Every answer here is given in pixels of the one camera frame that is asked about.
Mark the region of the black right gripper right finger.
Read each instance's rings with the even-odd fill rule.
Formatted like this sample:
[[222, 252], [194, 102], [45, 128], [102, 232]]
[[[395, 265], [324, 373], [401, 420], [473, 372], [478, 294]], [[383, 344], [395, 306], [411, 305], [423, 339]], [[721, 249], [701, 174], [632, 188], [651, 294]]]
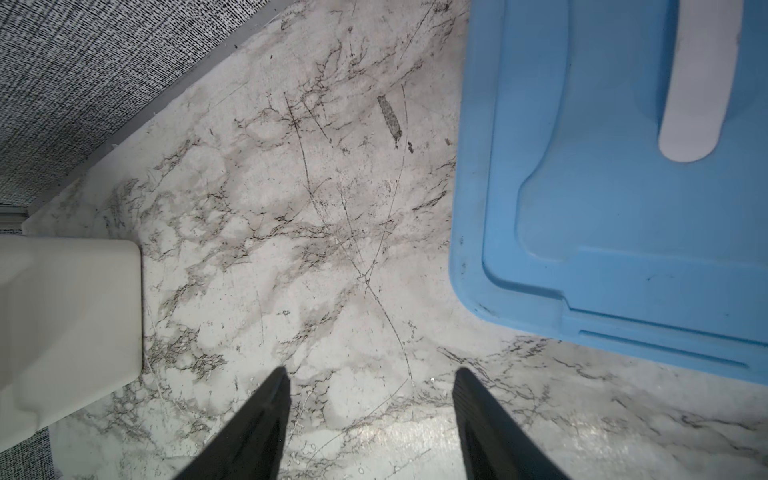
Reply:
[[469, 369], [457, 370], [452, 398], [467, 478], [567, 477]]

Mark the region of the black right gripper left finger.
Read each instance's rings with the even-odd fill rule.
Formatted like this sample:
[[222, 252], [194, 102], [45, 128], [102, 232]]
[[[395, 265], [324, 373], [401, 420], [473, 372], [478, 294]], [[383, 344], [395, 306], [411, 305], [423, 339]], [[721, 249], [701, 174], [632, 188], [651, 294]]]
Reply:
[[278, 477], [291, 409], [285, 367], [274, 369], [178, 479]]

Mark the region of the white plastic storage bin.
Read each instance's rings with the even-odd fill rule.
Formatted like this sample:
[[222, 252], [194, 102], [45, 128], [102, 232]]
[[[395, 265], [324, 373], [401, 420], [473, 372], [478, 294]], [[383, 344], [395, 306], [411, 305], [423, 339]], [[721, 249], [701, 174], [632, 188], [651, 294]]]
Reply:
[[1, 238], [1, 448], [138, 378], [141, 253], [129, 240]]

